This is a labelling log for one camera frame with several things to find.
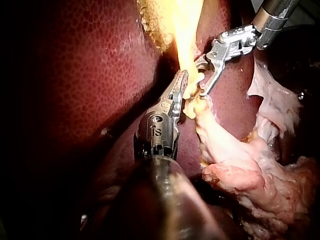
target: yellow fat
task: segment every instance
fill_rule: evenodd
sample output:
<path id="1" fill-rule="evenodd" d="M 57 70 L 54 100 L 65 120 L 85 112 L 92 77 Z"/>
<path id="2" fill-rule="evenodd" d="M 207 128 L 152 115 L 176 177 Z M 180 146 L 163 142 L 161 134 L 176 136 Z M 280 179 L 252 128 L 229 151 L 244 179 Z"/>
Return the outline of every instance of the yellow fat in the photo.
<path id="1" fill-rule="evenodd" d="M 188 72 L 188 84 L 183 98 L 193 98 L 198 82 L 204 76 L 198 73 L 194 59 L 198 50 L 196 34 L 203 0 L 137 0 L 141 22 L 155 46 L 165 52 L 175 42 L 181 70 Z M 191 105 L 184 111 L 195 117 Z"/>

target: silver metal jaw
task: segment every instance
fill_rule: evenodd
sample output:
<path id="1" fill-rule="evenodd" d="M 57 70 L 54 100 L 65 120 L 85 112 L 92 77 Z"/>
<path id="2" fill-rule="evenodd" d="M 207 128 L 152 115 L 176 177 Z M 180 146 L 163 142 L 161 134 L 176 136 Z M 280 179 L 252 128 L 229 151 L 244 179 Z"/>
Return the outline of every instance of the silver metal jaw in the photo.
<path id="1" fill-rule="evenodd" d="M 246 25 L 222 32 L 212 41 L 212 49 L 195 61 L 198 70 L 214 71 L 201 90 L 200 97 L 207 96 L 213 90 L 225 69 L 226 61 L 250 53 L 257 39 L 254 26 Z"/>
<path id="2" fill-rule="evenodd" d="M 282 30 L 299 0 L 264 0 L 252 24 L 220 33 L 212 41 L 212 49 L 196 61 L 198 70 L 214 71 L 200 92 L 204 98 L 217 84 L 226 61 L 246 55 L 257 47 L 266 49 Z"/>

